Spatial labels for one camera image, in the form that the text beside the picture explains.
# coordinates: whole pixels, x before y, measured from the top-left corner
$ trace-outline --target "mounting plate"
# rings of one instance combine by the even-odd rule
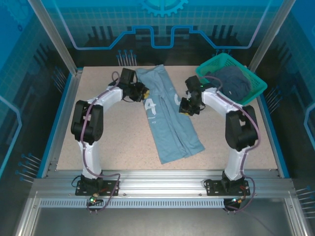
[[[106,188],[106,190],[101,192],[100,196],[110,196],[115,186],[115,183],[116,183],[116,180],[103,180],[102,189]],[[117,188],[113,196],[118,196],[119,184],[120,182],[118,182]],[[97,192],[98,192],[98,189],[96,189],[95,186],[86,184],[81,180],[77,182],[77,187],[75,190],[76,196],[92,196],[94,193],[97,193]]]
[[[242,181],[242,184],[239,186],[234,186],[233,189],[230,189],[228,193],[225,191],[221,180],[207,179],[203,184],[207,190],[207,196],[243,196],[244,192],[241,190],[240,186],[247,188],[245,190],[246,196],[251,194],[248,181],[246,180]]]

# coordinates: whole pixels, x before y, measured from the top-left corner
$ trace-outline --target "beige tabletop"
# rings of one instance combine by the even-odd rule
[[[174,87],[180,97],[187,90],[184,81],[195,75],[196,66],[166,66]],[[122,67],[84,67],[75,101],[89,100],[111,82],[113,71]],[[261,144],[248,155],[245,168],[277,168],[266,129],[256,100],[250,103],[255,108]],[[70,132],[72,114],[63,141],[58,170],[81,170],[82,157],[77,141]],[[205,147],[197,155],[161,164],[148,124],[142,102],[120,101],[104,114],[104,132],[99,140],[101,167],[104,170],[217,170],[224,169],[229,156],[225,141],[225,120],[211,107],[200,115],[191,117],[193,126]]]

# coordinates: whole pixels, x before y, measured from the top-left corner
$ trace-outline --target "vertical metal post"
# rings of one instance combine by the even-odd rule
[[[270,47],[272,41],[276,37],[277,33],[280,30],[280,27],[284,23],[287,15],[289,14],[291,8],[293,7],[296,0],[283,0],[282,5],[280,6],[274,20],[272,21],[269,29],[267,30],[264,38],[262,39],[261,44],[259,45],[252,61],[249,65],[249,70],[256,71],[261,60],[265,56],[268,48]]]
[[[53,42],[54,46],[56,47],[59,55],[63,59],[65,65],[67,66],[69,72],[72,75],[76,75],[77,67],[72,60],[70,53],[68,52],[67,47],[63,43],[61,36],[59,35],[53,21],[51,20],[46,8],[44,7],[41,0],[28,0],[30,5],[32,6],[36,16],[38,17],[39,21],[43,25],[45,31],[47,32],[49,38]]]

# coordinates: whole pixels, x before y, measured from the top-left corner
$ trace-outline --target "enclosure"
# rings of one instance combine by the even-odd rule
[[[307,0],[0,1],[0,235],[313,235],[314,8]],[[104,114],[99,140],[103,174],[121,175],[118,193],[90,214],[89,196],[71,186],[84,167],[71,133],[76,102],[106,90],[113,71],[164,65],[179,103],[185,80],[224,54],[267,84],[248,103],[261,142],[245,164],[256,190],[246,211],[228,214],[224,200],[233,197],[208,196],[204,186],[229,159],[220,114],[207,106],[190,117],[204,151],[162,164],[145,104],[120,101]]]

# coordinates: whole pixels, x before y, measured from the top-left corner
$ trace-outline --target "blue frame edge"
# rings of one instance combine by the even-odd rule
[[[60,104],[59,104],[59,107],[58,107],[58,110],[57,110],[57,113],[56,113],[56,116],[55,116],[53,127],[51,128],[51,131],[50,131],[50,135],[49,135],[49,138],[48,138],[48,141],[47,141],[47,145],[46,145],[46,148],[45,148],[45,151],[44,151],[44,155],[43,155],[43,158],[42,158],[40,166],[39,166],[39,170],[38,170],[38,173],[37,173],[37,176],[36,176],[37,178],[42,178],[42,175],[43,175],[43,172],[44,172],[44,169],[45,169],[45,165],[46,165],[46,162],[47,162],[47,159],[48,159],[48,154],[49,154],[49,151],[50,151],[50,148],[51,148],[51,144],[53,142],[54,135],[55,135],[55,132],[56,132],[57,124],[59,122],[61,111],[63,109],[63,104],[64,104],[64,101],[65,101],[65,97],[66,97],[66,95],[68,93],[68,89],[69,89],[69,85],[70,85],[70,82],[71,82],[71,78],[72,78],[72,74],[69,73],[67,82],[66,82],[64,90],[63,90],[63,95],[61,97]]]
[[[265,97],[264,97],[263,94],[261,94],[259,97],[260,97],[260,100],[261,100],[261,104],[262,104],[264,113],[266,115],[266,119],[267,119],[267,122],[268,122],[268,125],[269,125],[269,129],[270,129],[270,132],[271,132],[271,136],[272,136],[273,142],[275,144],[276,152],[277,152],[279,163],[280,163],[280,168],[282,169],[282,172],[283,172],[283,177],[284,178],[290,178],[290,175],[289,175],[289,172],[287,170],[286,163],[285,163],[285,160],[284,160],[284,156],[283,156],[282,151],[281,151],[279,140],[278,140],[278,137],[276,135],[276,131],[275,131],[274,125],[272,123],[270,113],[268,111],[268,107],[267,107],[267,103],[266,103]]]

